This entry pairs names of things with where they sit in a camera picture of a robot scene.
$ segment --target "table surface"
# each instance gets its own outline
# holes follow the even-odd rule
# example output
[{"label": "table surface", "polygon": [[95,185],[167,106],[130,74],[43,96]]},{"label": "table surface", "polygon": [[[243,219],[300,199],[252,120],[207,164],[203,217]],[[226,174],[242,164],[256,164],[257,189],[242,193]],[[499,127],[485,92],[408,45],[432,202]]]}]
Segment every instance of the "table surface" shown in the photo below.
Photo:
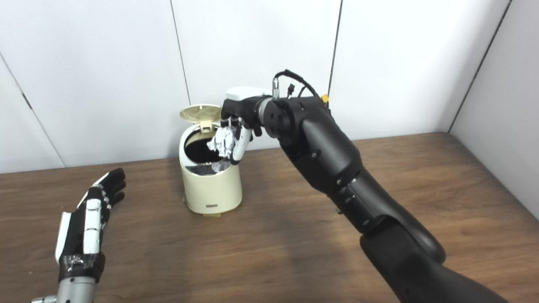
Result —
[{"label": "table surface", "polygon": [[[355,141],[379,183],[443,244],[449,268],[517,302],[539,299],[539,222],[455,138]],[[244,198],[221,217],[182,203],[177,159],[0,175],[0,297],[54,294],[62,211],[105,172],[126,199],[105,231],[96,303],[397,302],[360,235],[280,149],[246,153]]]}]

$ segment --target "cream trash can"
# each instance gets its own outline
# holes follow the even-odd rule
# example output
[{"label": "cream trash can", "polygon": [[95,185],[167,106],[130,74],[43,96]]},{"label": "cream trash can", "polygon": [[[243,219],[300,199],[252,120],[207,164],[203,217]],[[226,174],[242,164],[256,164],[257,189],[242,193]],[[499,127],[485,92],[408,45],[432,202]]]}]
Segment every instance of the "cream trash can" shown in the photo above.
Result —
[{"label": "cream trash can", "polygon": [[220,127],[221,107],[190,106],[180,117],[194,123],[179,143],[187,207],[198,214],[220,214],[238,207],[243,196],[238,165],[219,156],[206,145]]}]

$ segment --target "open lid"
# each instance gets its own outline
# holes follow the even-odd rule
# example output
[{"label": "open lid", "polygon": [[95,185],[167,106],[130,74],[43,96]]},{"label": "open lid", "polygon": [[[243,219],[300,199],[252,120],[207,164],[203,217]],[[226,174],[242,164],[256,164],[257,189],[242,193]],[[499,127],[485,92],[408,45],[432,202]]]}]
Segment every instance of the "open lid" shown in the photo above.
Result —
[{"label": "open lid", "polygon": [[197,104],[185,108],[179,116],[191,123],[220,121],[221,107],[213,104]]}]

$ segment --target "wall seam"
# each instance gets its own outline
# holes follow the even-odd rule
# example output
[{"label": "wall seam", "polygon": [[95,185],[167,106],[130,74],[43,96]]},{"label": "wall seam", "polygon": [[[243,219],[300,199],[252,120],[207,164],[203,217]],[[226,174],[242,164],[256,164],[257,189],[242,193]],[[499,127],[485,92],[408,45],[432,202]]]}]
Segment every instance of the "wall seam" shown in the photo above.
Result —
[{"label": "wall seam", "polygon": [[498,26],[496,27],[496,30],[494,31],[494,34],[492,35],[492,38],[490,39],[490,42],[488,43],[487,50],[485,51],[485,54],[483,55],[483,58],[481,58],[481,62],[479,62],[479,66],[477,67],[477,70],[475,71],[475,74],[474,74],[474,76],[472,78],[472,81],[470,82],[470,85],[468,86],[468,89],[466,90],[466,93],[464,94],[464,98],[460,102],[459,109],[455,113],[455,117],[453,118],[453,122],[451,122],[451,126],[449,126],[449,130],[447,131],[447,133],[449,133],[451,131],[451,129],[453,128],[453,125],[455,124],[455,121],[457,120],[457,117],[458,117],[458,115],[460,113],[460,110],[462,109],[462,106],[464,105],[464,102],[468,98],[468,94],[470,93],[470,90],[472,89],[472,86],[473,86],[473,84],[475,82],[475,79],[477,78],[477,75],[479,74],[479,70],[483,66],[483,62],[485,61],[485,58],[487,57],[488,51],[490,50],[490,47],[492,46],[492,42],[494,41],[494,38],[496,38],[496,35],[498,34],[498,30],[500,29],[500,26],[502,25],[502,22],[505,19],[505,16],[507,14],[507,11],[509,10],[509,7],[511,6],[512,1],[513,0],[509,0],[509,3],[507,3],[506,9],[503,12],[503,15],[502,15],[502,17],[500,19],[500,22],[498,22]]}]

